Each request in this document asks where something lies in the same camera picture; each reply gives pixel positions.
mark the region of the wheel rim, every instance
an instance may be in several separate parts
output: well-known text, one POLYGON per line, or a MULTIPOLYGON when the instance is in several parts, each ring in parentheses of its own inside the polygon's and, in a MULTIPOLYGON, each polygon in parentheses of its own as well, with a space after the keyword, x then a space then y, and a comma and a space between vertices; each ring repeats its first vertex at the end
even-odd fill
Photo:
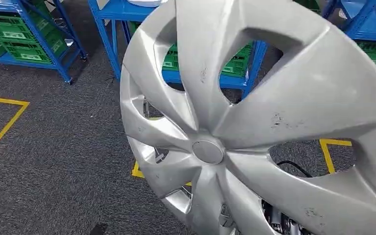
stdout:
POLYGON ((120 86, 123 125, 140 169, 199 234, 277 234, 261 199, 315 234, 376 234, 376 66, 319 16, 283 0, 170 0, 133 35, 120 86), (284 56, 234 105, 218 77, 250 40, 284 56), (185 92, 161 74, 176 41, 185 92), (146 119, 145 99, 164 117, 146 119), (320 138, 353 139, 355 166, 299 178, 268 154, 279 143, 320 138), (154 148, 169 149, 158 164, 154 148), (187 182, 192 194, 180 189, 187 182), (223 205, 235 221, 228 228, 219 221, 223 205))

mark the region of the hubcap center cap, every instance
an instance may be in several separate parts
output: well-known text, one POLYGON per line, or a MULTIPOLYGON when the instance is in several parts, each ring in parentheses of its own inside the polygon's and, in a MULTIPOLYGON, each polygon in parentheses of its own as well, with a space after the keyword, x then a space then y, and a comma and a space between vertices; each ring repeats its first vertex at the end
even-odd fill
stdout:
POLYGON ((197 141, 192 145, 194 154, 203 162, 218 164, 223 160, 223 151, 211 141, 197 141))

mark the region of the gray carpet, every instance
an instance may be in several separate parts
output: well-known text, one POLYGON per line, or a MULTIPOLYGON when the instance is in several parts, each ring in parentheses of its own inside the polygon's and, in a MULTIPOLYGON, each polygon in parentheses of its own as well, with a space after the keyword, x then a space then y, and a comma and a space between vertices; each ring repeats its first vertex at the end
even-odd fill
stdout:
MULTIPOLYGON (((113 73, 87 1, 65 7, 89 52, 73 85, 52 70, 0 65, 0 97, 30 102, 0 141, 0 235, 89 235, 104 228, 107 235, 190 234, 145 180, 130 175, 134 159, 121 123, 119 83, 105 80, 113 73)), ((260 78, 276 60, 271 50, 260 78)), ((77 61, 71 70, 81 68, 77 61)), ((18 108, 0 104, 0 130, 18 108)), ((337 169, 352 164, 351 150, 330 150, 337 169)), ((287 143, 271 153, 314 175, 327 173, 318 141, 287 143)))

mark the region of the blue shelf frame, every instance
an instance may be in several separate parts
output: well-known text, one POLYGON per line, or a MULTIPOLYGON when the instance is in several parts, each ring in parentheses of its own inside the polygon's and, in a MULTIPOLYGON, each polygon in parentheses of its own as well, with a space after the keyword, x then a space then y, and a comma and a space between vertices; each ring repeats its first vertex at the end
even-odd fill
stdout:
MULTIPOLYGON (((107 55, 110 59, 116 79, 120 80, 120 64, 118 61, 117 32, 116 21, 122 25, 127 43, 130 41, 129 28, 127 21, 142 22, 154 8, 140 7, 130 4, 127 0, 109 0, 109 2, 99 9, 96 0, 88 0, 94 20, 99 30, 107 55), (112 23, 112 41, 109 39, 104 20, 111 20, 112 23)), ((227 75, 220 76, 220 87, 239 89, 243 91, 242 98, 245 98, 253 88, 253 84, 260 70, 261 63, 267 50, 267 44, 263 41, 253 42, 254 54, 252 56, 251 68, 244 77, 233 77, 227 75)), ((162 75, 165 82, 181 83, 178 71, 163 70, 162 75)))
POLYGON ((336 8, 347 17, 341 29, 351 39, 376 41, 376 0, 330 0, 322 16, 328 18, 336 8))
POLYGON ((63 6, 59 2, 59 0, 53 0, 54 5, 56 9, 60 12, 62 19, 66 23, 65 28, 61 28, 58 25, 54 23, 52 19, 49 17, 43 15, 38 9, 36 9, 33 5, 28 3, 26 0, 0 0, 0 12, 15 12, 20 15, 20 17, 24 20, 26 25, 29 27, 31 32, 34 34, 36 39, 39 41, 47 55, 52 61, 52 64, 39 64, 39 63, 33 63, 33 62, 22 62, 15 60, 9 53, 4 54, 0 57, 0 63, 2 64, 8 64, 8 65, 20 65, 20 66, 28 66, 28 67, 36 67, 36 68, 42 68, 42 69, 51 69, 51 70, 57 70, 60 75, 62 76, 63 80, 71 84, 72 78, 68 74, 68 68, 71 66, 71 64, 75 61, 77 56, 80 55, 80 58, 82 60, 87 59, 87 53, 84 50, 80 40, 77 37, 77 34, 75 33, 73 26, 71 24, 70 19, 68 18, 68 15, 66 14, 63 6), (46 42, 43 35, 40 33, 40 31, 37 29, 35 24, 33 23, 32 19, 29 17, 27 8, 31 9, 32 11, 39 14, 41 17, 45 18, 47 21, 49 21, 51 24, 56 26, 56 28, 60 31, 62 31, 67 39, 73 40, 73 44, 75 44, 75 47, 71 45, 64 53, 62 53, 60 56, 56 56, 54 52, 51 50, 50 46, 46 42), (67 54, 72 50, 72 48, 75 48, 75 50, 67 56, 67 54))

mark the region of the black cable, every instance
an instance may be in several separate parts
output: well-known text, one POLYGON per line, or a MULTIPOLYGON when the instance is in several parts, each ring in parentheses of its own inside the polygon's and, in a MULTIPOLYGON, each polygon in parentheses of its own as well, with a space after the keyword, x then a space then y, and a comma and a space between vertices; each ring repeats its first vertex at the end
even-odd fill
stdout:
POLYGON ((292 162, 292 161, 289 161, 289 160, 285 160, 285 161, 281 161, 278 163, 278 165, 283 165, 283 164, 291 164, 292 166, 296 167, 300 172, 302 172, 306 177, 309 177, 309 178, 312 178, 313 176, 311 176, 311 174, 309 174, 307 171, 305 171, 301 166, 299 166, 298 164, 292 162))
POLYGON ((115 78, 116 78, 115 76, 112 76, 112 77, 106 78, 105 81, 109 81, 109 80, 111 80, 111 82, 110 82, 110 84, 109 84, 109 86, 110 86, 110 85, 113 84, 113 81, 115 80, 115 78))

